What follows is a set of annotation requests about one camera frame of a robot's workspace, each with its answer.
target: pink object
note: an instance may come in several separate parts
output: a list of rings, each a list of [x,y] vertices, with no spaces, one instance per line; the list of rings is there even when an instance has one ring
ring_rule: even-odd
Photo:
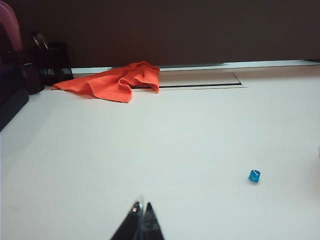
[[[12,8],[5,2],[0,0],[0,24],[10,39],[12,47],[15,51],[22,50],[22,41],[19,30],[18,20]]]

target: orange towel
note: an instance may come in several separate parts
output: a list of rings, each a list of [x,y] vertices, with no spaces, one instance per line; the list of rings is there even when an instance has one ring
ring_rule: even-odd
[[[135,62],[125,67],[58,82],[51,89],[128,103],[132,97],[131,87],[150,87],[159,91],[159,71],[158,67],[146,61]]]

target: brown wall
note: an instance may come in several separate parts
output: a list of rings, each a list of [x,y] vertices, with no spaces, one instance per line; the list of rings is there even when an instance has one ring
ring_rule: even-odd
[[[7,0],[73,67],[320,59],[319,0]]]

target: pen holder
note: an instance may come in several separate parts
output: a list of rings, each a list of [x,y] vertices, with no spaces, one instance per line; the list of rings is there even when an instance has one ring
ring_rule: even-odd
[[[50,43],[48,49],[34,49],[34,58],[45,85],[52,86],[74,78],[67,53],[67,44]]]

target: white table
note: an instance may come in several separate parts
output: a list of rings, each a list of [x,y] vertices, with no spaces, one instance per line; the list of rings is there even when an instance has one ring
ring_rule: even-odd
[[[217,71],[247,88],[31,96],[1,132],[1,239],[107,240],[139,195],[167,240],[319,239],[320,66]]]

